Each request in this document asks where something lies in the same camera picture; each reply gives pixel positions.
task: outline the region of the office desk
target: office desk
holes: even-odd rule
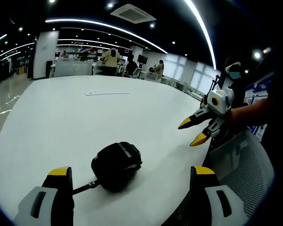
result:
[[[86,96],[89,91],[130,94]],[[189,190],[190,167],[202,165],[209,141],[190,147],[207,126],[178,125],[199,101],[160,83],[108,76],[34,81],[0,133],[0,206],[10,218],[18,203],[54,168],[71,166],[74,188],[95,179],[91,160],[120,141],[143,161],[131,184],[111,194],[101,186],[74,196],[74,225],[157,226]]]

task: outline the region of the air conditioner vent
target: air conditioner vent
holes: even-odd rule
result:
[[[111,15],[130,21],[134,24],[156,20],[153,16],[131,4],[126,4],[114,10]]]

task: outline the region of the led strip light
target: led strip light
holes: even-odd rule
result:
[[[118,45],[114,45],[114,44],[110,44],[110,43],[105,43],[105,42],[101,42],[101,41],[91,41],[91,40],[83,40],[83,39],[58,39],[58,41],[85,41],[85,42],[96,42],[96,43],[100,43],[100,44],[105,44],[105,45],[110,45],[110,46],[115,46],[115,47],[119,47],[119,48],[126,48],[126,47],[122,47],[122,46],[118,46]]]
[[[86,47],[103,48],[103,49],[110,50],[109,48],[105,48],[105,47],[102,47],[102,46],[88,46],[88,45],[80,45],[80,44],[58,44],[57,46],[86,46]]]
[[[13,50],[15,50],[15,49],[17,49],[17,48],[21,48],[21,47],[24,47],[24,46],[29,46],[29,45],[32,45],[32,44],[35,44],[35,43],[32,42],[32,43],[25,44],[25,45],[23,45],[23,46],[18,46],[18,47],[16,47],[16,48],[13,48],[13,49],[11,49],[11,50],[9,50],[9,51],[6,51],[5,53],[2,53],[2,54],[0,55],[0,57],[3,56],[3,55],[5,55],[5,54],[7,54],[7,53],[9,53],[9,52],[11,52],[11,51],[13,51]]]
[[[9,56],[3,58],[3,60],[5,60],[5,59],[7,59],[7,58],[9,58],[9,57],[11,57],[11,56],[13,56],[13,55],[19,54],[19,53],[21,53],[21,52],[17,52],[17,53],[14,53],[14,54],[12,54],[12,55],[9,55]]]
[[[118,31],[121,31],[121,32],[124,32],[124,33],[127,33],[129,35],[132,35],[138,39],[141,39],[147,43],[149,43],[150,45],[158,48],[159,50],[163,51],[165,54],[167,54],[168,52],[166,52],[165,50],[163,50],[161,47],[155,45],[154,43],[132,33],[132,32],[129,32],[129,31],[126,31],[122,28],[119,28],[119,27],[115,27],[115,26],[112,26],[112,25],[109,25],[109,24],[104,24],[104,23],[100,23],[100,22],[96,22],[96,21],[91,21],[91,20],[80,20],[80,19],[51,19],[51,20],[45,20],[46,23],[52,23],[52,22],[82,22],[82,23],[89,23],[89,24],[96,24],[96,25],[101,25],[101,26],[105,26],[105,27],[109,27],[109,28],[113,28],[115,30],[118,30]]]
[[[214,51],[213,51],[213,46],[212,46],[212,43],[211,43],[211,39],[209,38],[209,35],[208,35],[208,31],[207,31],[207,28],[205,27],[204,23],[203,23],[203,20],[198,12],[198,10],[196,9],[195,5],[193,4],[193,2],[191,0],[184,0],[184,2],[189,6],[190,10],[192,11],[192,13],[195,15],[198,23],[200,24],[200,27],[203,31],[203,34],[207,40],[207,43],[208,43],[208,48],[209,48],[209,51],[211,53],[211,57],[212,57],[212,62],[213,62],[213,67],[214,69],[216,70],[216,60],[215,60],[215,55],[214,55]]]
[[[0,37],[0,40],[3,39],[3,38],[5,38],[6,36],[7,36],[7,34],[2,35],[2,36]]]

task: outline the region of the floor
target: floor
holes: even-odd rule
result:
[[[26,74],[13,75],[0,82],[0,131],[9,112],[32,82]]]

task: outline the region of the black ceiling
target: black ceiling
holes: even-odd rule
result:
[[[114,7],[107,8],[109,3]],[[110,13],[127,3],[146,11],[154,16],[155,28],[150,29],[149,23],[133,24]],[[262,22],[266,21],[265,2],[243,0],[193,0],[210,35],[217,68],[222,70],[225,59],[229,54],[239,54],[241,60],[248,67],[255,67],[256,62],[251,59],[254,49],[264,49],[270,45],[270,38],[263,30]],[[184,3],[184,0],[56,0],[53,4],[49,0],[0,1],[0,36],[7,33],[8,41],[0,42],[1,50],[9,50],[15,44],[27,44],[34,40],[40,31],[60,30],[60,39],[85,39],[115,43],[130,47],[128,40],[135,41],[151,51],[161,52],[159,49],[128,34],[93,24],[82,23],[52,23],[46,24],[49,18],[77,18],[88,19],[111,24],[131,31],[160,46],[169,53],[184,56],[192,61],[204,62],[212,65],[210,51],[203,32],[195,16]],[[61,29],[61,27],[77,27],[96,31],[81,31],[79,29]]]

